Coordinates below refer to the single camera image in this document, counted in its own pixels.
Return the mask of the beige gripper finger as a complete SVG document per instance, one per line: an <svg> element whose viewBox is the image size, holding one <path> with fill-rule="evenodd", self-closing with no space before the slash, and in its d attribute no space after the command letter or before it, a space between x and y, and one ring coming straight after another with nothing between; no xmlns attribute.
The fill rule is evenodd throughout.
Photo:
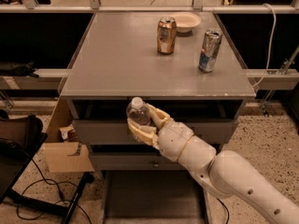
<svg viewBox="0 0 299 224"><path fill-rule="evenodd" d="M140 125L132 119L128 119L127 123L129 130L138 140L149 146L157 144L158 136L156 127Z"/></svg>
<svg viewBox="0 0 299 224"><path fill-rule="evenodd" d="M158 129L162 129L163 126L170 120L170 116L163 110L156 108L153 105L148 104L149 116L155 123Z"/></svg>

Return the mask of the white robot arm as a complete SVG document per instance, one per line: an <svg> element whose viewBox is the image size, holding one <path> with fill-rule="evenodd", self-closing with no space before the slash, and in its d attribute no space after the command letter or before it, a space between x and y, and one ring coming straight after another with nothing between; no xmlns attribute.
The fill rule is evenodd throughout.
<svg viewBox="0 0 299 224"><path fill-rule="evenodd" d="M192 178L216 198L237 196L270 224L299 224L299 206L275 189L246 159L231 150L220 153L174 121L163 110L141 103L127 107L130 131Z"/></svg>

